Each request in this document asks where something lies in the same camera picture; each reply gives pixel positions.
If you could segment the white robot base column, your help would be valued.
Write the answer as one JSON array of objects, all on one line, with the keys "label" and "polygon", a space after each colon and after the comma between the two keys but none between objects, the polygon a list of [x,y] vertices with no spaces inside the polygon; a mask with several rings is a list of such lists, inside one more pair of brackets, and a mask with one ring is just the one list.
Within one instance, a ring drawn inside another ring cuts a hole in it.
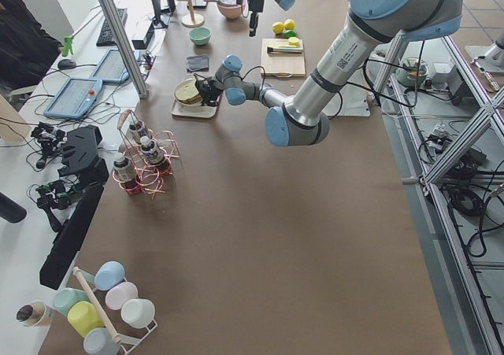
[{"label": "white robot base column", "polygon": [[327,117],[369,116],[367,87],[360,75],[352,76],[350,82],[323,108],[323,113]]}]

